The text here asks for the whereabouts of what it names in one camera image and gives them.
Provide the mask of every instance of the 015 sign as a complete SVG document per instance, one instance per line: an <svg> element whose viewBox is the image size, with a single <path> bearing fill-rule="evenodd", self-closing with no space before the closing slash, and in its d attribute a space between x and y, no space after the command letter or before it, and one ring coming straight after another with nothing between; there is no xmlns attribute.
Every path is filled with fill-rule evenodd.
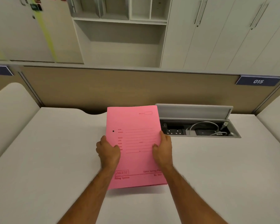
<svg viewBox="0 0 280 224"><path fill-rule="evenodd" d="M276 86L280 82L280 77L258 77L250 75L241 75L236 82L236 85L247 85L247 86Z"/></svg>

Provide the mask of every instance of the deluxe logo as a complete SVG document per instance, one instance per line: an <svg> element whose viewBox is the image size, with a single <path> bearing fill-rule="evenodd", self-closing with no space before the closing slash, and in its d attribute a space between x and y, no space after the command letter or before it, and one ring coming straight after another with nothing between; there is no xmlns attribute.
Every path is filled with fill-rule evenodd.
<svg viewBox="0 0 280 224"><path fill-rule="evenodd" d="M115 176L129 175L129 170L117 170Z"/></svg>

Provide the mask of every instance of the open lid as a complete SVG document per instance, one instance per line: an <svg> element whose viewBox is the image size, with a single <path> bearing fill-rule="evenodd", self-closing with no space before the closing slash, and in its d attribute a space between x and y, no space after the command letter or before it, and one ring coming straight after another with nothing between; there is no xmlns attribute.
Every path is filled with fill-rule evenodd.
<svg viewBox="0 0 280 224"><path fill-rule="evenodd" d="M233 106L156 104L160 119L227 120Z"/></svg>

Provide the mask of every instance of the label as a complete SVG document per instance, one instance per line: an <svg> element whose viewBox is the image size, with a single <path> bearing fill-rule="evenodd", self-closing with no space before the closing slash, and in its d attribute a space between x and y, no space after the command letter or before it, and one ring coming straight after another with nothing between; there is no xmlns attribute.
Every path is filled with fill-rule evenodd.
<svg viewBox="0 0 280 224"><path fill-rule="evenodd" d="M12 72L9 70L7 66L0 66L0 75L13 76Z"/></svg>
<svg viewBox="0 0 280 224"><path fill-rule="evenodd" d="M276 86L280 82L280 77L276 76L248 76L241 75L236 85L247 85L247 86Z"/></svg>

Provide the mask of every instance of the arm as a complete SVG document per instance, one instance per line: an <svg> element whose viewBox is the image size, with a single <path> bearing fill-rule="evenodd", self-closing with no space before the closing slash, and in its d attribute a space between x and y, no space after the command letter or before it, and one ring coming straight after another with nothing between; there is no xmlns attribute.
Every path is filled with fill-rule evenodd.
<svg viewBox="0 0 280 224"><path fill-rule="evenodd" d="M98 218L108 186L120 159L120 148L117 145L112 147L107 142L106 136L102 136L96 147L101 159L101 170L58 224L94 224Z"/></svg>
<svg viewBox="0 0 280 224"><path fill-rule="evenodd" d="M160 146L153 145L153 158L167 180L181 222L226 224L174 168L171 138L160 134Z"/></svg>

